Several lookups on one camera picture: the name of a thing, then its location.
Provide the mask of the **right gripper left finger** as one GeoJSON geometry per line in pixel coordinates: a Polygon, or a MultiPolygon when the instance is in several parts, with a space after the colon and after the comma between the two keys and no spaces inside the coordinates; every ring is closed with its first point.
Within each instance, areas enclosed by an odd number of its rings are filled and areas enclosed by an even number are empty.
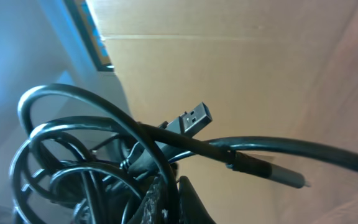
{"type": "Polygon", "coordinates": [[[165,181],[163,177],[158,175],[153,179],[139,208],[127,223],[167,224],[169,221],[167,201],[167,187],[165,181]]]}

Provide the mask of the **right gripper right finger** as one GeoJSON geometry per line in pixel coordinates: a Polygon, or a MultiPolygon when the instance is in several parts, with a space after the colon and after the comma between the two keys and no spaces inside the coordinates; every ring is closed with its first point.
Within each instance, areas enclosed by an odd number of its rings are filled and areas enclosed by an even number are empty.
{"type": "Polygon", "coordinates": [[[179,178],[180,223],[216,224],[204,207],[190,180],[186,176],[179,178]]]}

